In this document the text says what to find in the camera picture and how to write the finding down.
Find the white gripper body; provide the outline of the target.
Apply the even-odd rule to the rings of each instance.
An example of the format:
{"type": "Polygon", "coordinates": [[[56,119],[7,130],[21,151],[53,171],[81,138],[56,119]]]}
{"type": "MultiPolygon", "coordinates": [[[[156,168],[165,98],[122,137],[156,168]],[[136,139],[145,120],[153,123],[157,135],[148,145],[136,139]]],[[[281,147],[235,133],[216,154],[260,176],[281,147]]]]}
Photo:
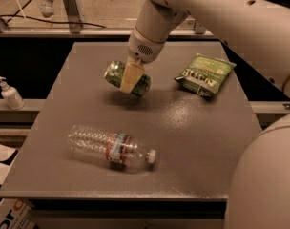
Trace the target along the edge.
{"type": "Polygon", "coordinates": [[[152,42],[145,38],[137,28],[134,28],[128,41],[128,61],[140,61],[142,64],[152,63],[157,59],[164,45],[164,42],[152,42]]]}

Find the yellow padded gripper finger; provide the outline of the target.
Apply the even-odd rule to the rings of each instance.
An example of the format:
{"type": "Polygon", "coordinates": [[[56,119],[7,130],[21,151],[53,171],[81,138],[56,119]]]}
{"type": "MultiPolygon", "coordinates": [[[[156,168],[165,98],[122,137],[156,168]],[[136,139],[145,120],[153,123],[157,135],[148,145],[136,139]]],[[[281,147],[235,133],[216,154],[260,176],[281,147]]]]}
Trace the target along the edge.
{"type": "Polygon", "coordinates": [[[143,63],[140,59],[128,57],[121,79],[120,91],[129,94],[144,72],[143,63]]]}

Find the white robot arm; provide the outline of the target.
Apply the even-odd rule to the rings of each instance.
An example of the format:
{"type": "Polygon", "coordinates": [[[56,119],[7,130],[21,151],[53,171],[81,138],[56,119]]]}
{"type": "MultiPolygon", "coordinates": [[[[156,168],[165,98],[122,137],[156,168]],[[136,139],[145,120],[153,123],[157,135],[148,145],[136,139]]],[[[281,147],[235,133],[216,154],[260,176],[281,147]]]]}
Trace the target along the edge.
{"type": "MultiPolygon", "coordinates": [[[[129,39],[122,92],[133,89],[187,16],[245,62],[238,79],[251,94],[270,85],[290,99],[290,9],[266,0],[146,0],[129,39]]],[[[224,228],[290,229],[290,114],[258,134],[241,156],[224,228]]]]}

